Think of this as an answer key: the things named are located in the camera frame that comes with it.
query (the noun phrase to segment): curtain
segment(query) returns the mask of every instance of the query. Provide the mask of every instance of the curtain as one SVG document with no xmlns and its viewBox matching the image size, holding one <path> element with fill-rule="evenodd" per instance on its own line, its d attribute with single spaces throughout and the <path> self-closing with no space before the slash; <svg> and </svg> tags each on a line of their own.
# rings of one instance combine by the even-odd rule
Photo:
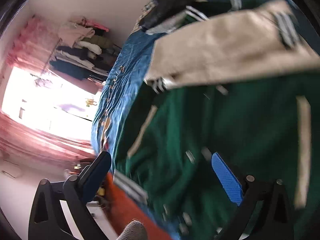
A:
<svg viewBox="0 0 320 240">
<path fill-rule="evenodd" d="M 62 138 L 34 130 L 12 120 L 0 110 L 0 150 L 28 160 L 68 167 L 84 158 L 95 158 L 89 141 Z"/>
<path fill-rule="evenodd" d="M 7 65 L 39 75 L 59 42 L 59 26 L 40 17 L 28 20 L 9 51 Z"/>
</svg>

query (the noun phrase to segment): gray knit fabric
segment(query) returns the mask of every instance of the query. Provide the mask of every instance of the gray knit fabric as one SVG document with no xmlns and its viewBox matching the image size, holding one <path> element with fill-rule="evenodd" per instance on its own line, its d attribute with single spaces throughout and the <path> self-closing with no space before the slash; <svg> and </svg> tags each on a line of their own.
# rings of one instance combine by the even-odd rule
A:
<svg viewBox="0 0 320 240">
<path fill-rule="evenodd" d="M 117 240 L 148 240 L 147 231 L 139 221 L 128 224 Z"/>
</svg>

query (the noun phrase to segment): screw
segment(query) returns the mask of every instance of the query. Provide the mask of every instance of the screw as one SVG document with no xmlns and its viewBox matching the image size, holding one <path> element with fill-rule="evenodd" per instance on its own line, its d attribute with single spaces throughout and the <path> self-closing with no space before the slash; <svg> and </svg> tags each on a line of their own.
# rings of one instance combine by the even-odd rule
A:
<svg viewBox="0 0 320 240">
<path fill-rule="evenodd" d="M 48 180 L 47 179 L 41 179 L 40 184 L 45 185 L 47 184 Z"/>
<path fill-rule="evenodd" d="M 248 176 L 246 177 L 246 179 L 247 179 L 247 181 L 253 182 L 253 181 L 254 181 L 254 176 L 248 175 Z"/>
<path fill-rule="evenodd" d="M 69 177 L 69 180 L 70 181 L 76 181 L 78 179 L 78 175 L 76 175 L 76 174 L 73 174 L 73 175 L 71 175 L 70 177 Z"/>
</svg>

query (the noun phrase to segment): white garment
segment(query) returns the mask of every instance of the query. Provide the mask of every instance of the white garment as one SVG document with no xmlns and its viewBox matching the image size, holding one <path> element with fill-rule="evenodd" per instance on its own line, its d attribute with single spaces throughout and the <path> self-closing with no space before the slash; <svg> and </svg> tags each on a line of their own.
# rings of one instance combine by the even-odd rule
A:
<svg viewBox="0 0 320 240">
<path fill-rule="evenodd" d="M 148 85 L 162 79 L 166 89 L 219 84 L 318 68 L 320 57 L 305 41 L 287 49 L 275 23 L 290 14 L 284 0 L 184 26 L 155 42 Z"/>
<path fill-rule="evenodd" d="M 97 44 L 92 44 L 87 41 L 78 41 L 77 44 L 82 47 L 88 48 L 89 50 L 91 50 L 93 53 L 97 55 L 100 55 L 102 53 L 102 49 Z"/>
<path fill-rule="evenodd" d="M 81 65 L 83 65 L 83 66 L 85 66 L 85 67 L 87 67 L 87 68 L 89 68 L 89 69 L 94 68 L 94 64 L 92 64 L 92 63 L 91 63 L 90 61 L 88 61 L 88 60 L 81 60 L 79 57 L 74 56 L 74 55 L 71 55 L 71 54 L 69 54 L 69 53 L 67 53 L 67 52 L 65 52 L 65 51 L 62 51 L 62 50 L 57 50 L 56 56 L 59 56 L 59 54 L 65 56 L 65 57 L 67 57 L 67 58 L 70 58 L 70 59 L 72 59 L 72 60 L 80 63 Z"/>
</svg>

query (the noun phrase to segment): blue bedsheet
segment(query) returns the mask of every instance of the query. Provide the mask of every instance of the blue bedsheet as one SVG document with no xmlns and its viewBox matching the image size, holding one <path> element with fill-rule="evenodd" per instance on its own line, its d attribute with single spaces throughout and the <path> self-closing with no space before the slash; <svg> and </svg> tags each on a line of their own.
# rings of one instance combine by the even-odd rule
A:
<svg viewBox="0 0 320 240">
<path fill-rule="evenodd" d="M 91 144 L 96 154 L 101 152 L 104 123 L 109 116 L 111 122 L 106 135 L 108 152 L 113 157 L 124 121 L 149 67 L 154 41 L 162 36 L 150 36 L 140 30 L 131 34 L 124 44 L 102 90 L 98 111 L 92 122 Z"/>
</svg>

